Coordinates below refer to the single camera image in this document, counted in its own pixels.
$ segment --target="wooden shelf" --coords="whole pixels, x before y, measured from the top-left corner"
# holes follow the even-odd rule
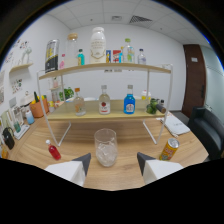
[[[146,102],[144,100],[135,101],[135,113],[125,114],[123,112],[124,100],[111,100],[110,108],[111,113],[107,115],[99,114],[99,101],[85,101],[86,114],[83,116],[75,115],[74,102],[63,103],[57,110],[50,113],[47,117],[48,120],[75,120],[84,121],[90,119],[132,119],[132,118],[154,118],[154,117],[164,117],[165,114],[157,111],[156,114],[148,114],[145,112]]]
[[[39,80],[50,78],[50,77],[57,77],[61,75],[79,73],[79,72],[110,70],[110,69],[150,71],[150,72],[171,74],[171,70],[156,67],[156,66],[151,66],[151,65],[140,65],[140,64],[132,64],[132,63],[99,63],[99,64],[79,65],[79,66],[74,66],[70,68],[64,68],[61,70],[48,72],[45,75],[39,77]]]
[[[10,72],[14,72],[14,71],[17,71],[17,70],[20,70],[20,69],[23,69],[23,68],[28,68],[31,65],[33,65],[33,63],[23,64],[23,65],[17,65],[17,66],[12,67],[11,70],[10,70]]]

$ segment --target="wooden table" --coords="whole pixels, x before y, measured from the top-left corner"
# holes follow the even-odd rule
[[[68,124],[65,121],[50,121],[57,139],[60,139]],[[147,118],[146,124],[153,136],[159,135],[161,123]],[[94,147],[94,133],[101,128],[110,128],[117,133],[118,157],[112,167],[103,167],[97,160]],[[164,128],[158,145],[155,145],[142,124],[142,119],[110,119],[106,121],[72,122],[72,126],[60,147],[61,160],[55,161],[48,152],[47,139],[51,138],[44,118],[36,119],[30,130],[10,150],[9,159],[45,169],[50,164],[71,161],[91,153],[91,161],[84,187],[102,190],[123,190],[144,186],[137,153],[159,158],[167,140],[173,136]],[[178,137],[180,147],[172,162],[183,167],[203,162],[207,151],[192,132]]]

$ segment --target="white wall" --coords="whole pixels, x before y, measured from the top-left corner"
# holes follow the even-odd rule
[[[185,92],[186,65],[183,46],[177,41],[145,28],[121,25],[101,24],[104,27],[108,50],[118,50],[124,45],[124,39],[131,38],[131,44],[135,48],[136,62],[139,48],[143,48],[147,57],[148,65],[171,63],[174,66],[174,80],[171,97],[170,110],[181,110]],[[29,41],[28,46],[32,48],[30,59],[33,65],[28,69],[13,72],[9,75],[11,63],[4,64],[1,70],[5,70],[4,77],[4,102],[0,105],[0,114],[9,108],[9,100],[16,96],[17,103],[25,95],[25,91],[33,93],[37,91],[36,72],[45,69],[46,45],[49,40],[59,39],[59,63],[62,53],[65,53],[65,41],[70,32],[77,32],[78,48],[84,50],[86,64],[89,63],[89,49],[92,29],[95,26],[87,26],[70,31],[57,19],[44,15],[34,22],[20,37],[21,41]],[[19,59],[22,50],[19,47],[13,48],[14,57]],[[12,94],[10,82],[15,79],[22,79],[23,90]],[[146,89],[146,72],[123,71],[122,73],[104,73],[103,71],[79,73],[64,77],[65,87],[81,88],[83,97],[96,97],[101,94],[101,85],[108,86],[108,94],[114,99],[123,99],[127,93],[127,85],[134,85],[134,95],[140,96],[141,91]],[[41,80],[42,94],[48,90],[47,80]],[[153,96],[165,100],[168,97],[169,75],[151,74],[149,91]]]
[[[30,59],[33,61],[33,65],[28,69],[18,70],[9,74],[11,69],[11,62],[3,64],[1,71],[5,71],[4,76],[4,102],[0,105],[0,114],[9,108],[9,100],[16,96],[17,105],[20,105],[20,100],[25,96],[25,92],[33,93],[37,89],[37,76],[36,73],[39,70],[45,69],[45,55],[46,46],[49,40],[59,39],[60,48],[59,55],[61,55],[61,49],[65,47],[65,40],[69,33],[69,29],[52,16],[42,16],[37,19],[26,31],[20,36],[20,43],[23,41],[29,41],[28,46],[32,48]],[[21,57],[24,50],[21,50],[20,44],[17,47],[12,48],[8,53],[13,51],[14,61]],[[13,94],[11,82],[15,79],[22,79],[22,90]],[[41,81],[42,94],[46,94],[48,82]]]
[[[125,44],[125,38],[131,39],[131,45],[135,48],[135,58],[139,49],[143,48],[148,65],[171,63],[174,66],[174,80],[170,110],[181,110],[186,82],[186,64],[183,46],[177,41],[145,28],[121,25],[100,24],[104,28],[107,50],[119,50]],[[71,32],[78,33],[78,48],[82,48],[89,64],[90,38],[92,29],[96,26],[87,26],[74,29]],[[127,85],[133,84],[134,95],[141,96],[141,91],[146,89],[146,72],[123,71],[122,73],[104,73],[94,71],[68,75],[67,81],[71,88],[80,87],[83,97],[96,97],[101,94],[101,85],[107,85],[107,92],[111,98],[123,99],[127,94]],[[151,73],[149,91],[152,95],[165,100],[168,99],[169,75]]]

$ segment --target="brown door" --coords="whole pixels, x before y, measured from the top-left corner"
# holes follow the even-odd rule
[[[190,117],[194,106],[204,106],[206,72],[200,46],[197,44],[183,46],[186,58],[186,87],[182,113]]]

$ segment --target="black chair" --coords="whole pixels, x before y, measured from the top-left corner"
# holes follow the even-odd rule
[[[224,125],[205,107],[193,107],[188,127],[207,150],[210,160],[221,158],[224,150]]]

